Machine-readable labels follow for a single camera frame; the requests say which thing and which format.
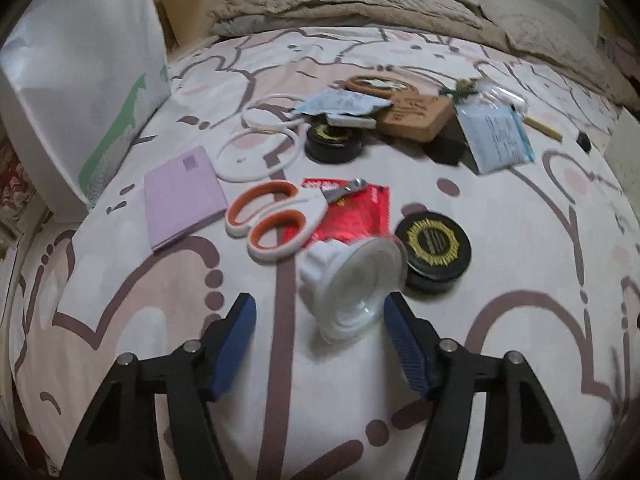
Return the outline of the red foil packet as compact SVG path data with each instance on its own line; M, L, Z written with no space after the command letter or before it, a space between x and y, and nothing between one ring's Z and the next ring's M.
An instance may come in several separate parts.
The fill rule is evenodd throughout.
M339 188L347 183L336 179L305 179L300 185L290 181L275 180L282 184L278 192L285 196L295 196L301 190L311 190L309 197L324 198L322 192ZM300 243L303 248L314 242L338 240L352 243L364 238L390 234L390 189L387 186L368 184L365 191L344 197L335 204L326 203L326 211L319 214L305 214L307 226L312 226L306 240Z

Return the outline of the silver nail clipper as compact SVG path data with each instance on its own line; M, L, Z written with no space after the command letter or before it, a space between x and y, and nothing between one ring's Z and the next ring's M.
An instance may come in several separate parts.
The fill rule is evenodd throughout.
M322 194L328 204L335 204L346 196L365 191L367 187L368 182L366 180L357 178L341 185L339 188L325 190Z

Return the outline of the white tote bag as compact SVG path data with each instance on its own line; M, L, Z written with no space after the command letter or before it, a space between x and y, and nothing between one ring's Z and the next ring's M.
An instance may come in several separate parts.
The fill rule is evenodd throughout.
M32 0L1 48L1 120L44 203L84 218L168 99L153 0Z

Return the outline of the wooden stick block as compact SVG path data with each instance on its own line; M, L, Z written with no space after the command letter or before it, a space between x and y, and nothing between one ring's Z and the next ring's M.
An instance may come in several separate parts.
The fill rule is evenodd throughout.
M547 125L544 125L542 122L538 122L538 120L531 118L529 116L525 116L523 118L523 122L525 125L528 125L530 128L534 128L535 130L539 131L547 138L555 140L556 142L559 142L559 143L563 142L563 136L561 133L557 132L556 130L554 130L553 128Z

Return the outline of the light blue foil pouch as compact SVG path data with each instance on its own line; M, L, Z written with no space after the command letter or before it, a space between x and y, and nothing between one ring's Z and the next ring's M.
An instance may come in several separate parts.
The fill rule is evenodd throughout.
M510 106L456 106L457 120L479 174L535 161L520 115Z

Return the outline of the white storage box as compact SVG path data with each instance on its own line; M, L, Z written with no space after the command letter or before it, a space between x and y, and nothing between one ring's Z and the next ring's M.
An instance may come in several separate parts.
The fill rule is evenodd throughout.
M639 197L639 121L624 108L604 152L604 158L628 197Z

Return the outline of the small black cube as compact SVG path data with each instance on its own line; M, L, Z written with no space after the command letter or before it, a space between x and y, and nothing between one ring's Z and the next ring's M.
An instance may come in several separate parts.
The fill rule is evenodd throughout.
M446 136L436 136L422 145L422 151L435 164L458 166L466 151L466 144Z

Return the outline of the clear plastic bag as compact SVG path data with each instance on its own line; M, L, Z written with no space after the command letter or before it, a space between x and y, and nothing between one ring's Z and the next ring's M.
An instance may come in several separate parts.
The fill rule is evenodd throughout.
M488 79L473 79L472 83L473 93L469 97L470 102L495 107L508 106L522 116L527 114L528 103L516 92Z

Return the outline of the small black box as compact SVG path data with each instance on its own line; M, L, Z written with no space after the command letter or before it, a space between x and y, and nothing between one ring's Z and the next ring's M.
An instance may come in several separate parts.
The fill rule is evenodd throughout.
M578 136L576 138L576 143L580 146L580 148L587 154L589 154L592 150L592 143L589 139L589 136L587 136L587 133L581 131L580 133L578 133Z

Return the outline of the lilac card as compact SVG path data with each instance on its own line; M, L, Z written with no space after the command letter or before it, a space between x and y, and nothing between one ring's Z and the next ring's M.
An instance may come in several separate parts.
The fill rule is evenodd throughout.
M228 207L212 161L202 146L149 171L144 176L143 191L153 252L220 219Z

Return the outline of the engraved wooden block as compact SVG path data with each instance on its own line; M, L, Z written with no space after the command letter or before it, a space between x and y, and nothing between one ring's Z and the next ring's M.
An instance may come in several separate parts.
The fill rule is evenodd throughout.
M421 144L433 141L454 118L454 101L448 96L424 96L416 92L396 92L390 107L376 115L376 130Z

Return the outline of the black round tin gold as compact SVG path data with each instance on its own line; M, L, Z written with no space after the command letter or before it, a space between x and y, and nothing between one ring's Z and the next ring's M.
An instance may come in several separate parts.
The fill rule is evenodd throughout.
M406 286L417 292L448 292L471 263L469 237L443 214L408 214L399 222L395 235L407 253Z

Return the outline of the large beige pillow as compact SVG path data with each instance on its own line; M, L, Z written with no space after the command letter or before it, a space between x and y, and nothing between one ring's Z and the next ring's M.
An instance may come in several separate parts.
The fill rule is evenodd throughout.
M631 83L563 14L535 0L480 0L480 8L512 50L562 68L618 104L636 102Z

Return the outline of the orange white scissors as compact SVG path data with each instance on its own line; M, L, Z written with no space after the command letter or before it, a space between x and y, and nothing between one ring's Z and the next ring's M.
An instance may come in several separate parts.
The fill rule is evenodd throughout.
M266 195L282 195L280 200L258 208L244 221L240 212L251 202ZM329 203L318 188L300 188L285 180L273 180L249 188L228 208L224 223L231 237L246 238L248 253L258 261L275 262L302 249L318 228L329 209ZM266 233L282 226L295 226L297 232L287 242L274 246L260 241Z

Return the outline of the white plastic cup filter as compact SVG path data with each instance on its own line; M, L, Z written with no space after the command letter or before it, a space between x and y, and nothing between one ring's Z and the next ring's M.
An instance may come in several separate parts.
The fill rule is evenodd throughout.
M385 298L407 276L405 246L394 236L374 236L352 244L315 242L298 268L299 293L322 338L344 344L378 322Z

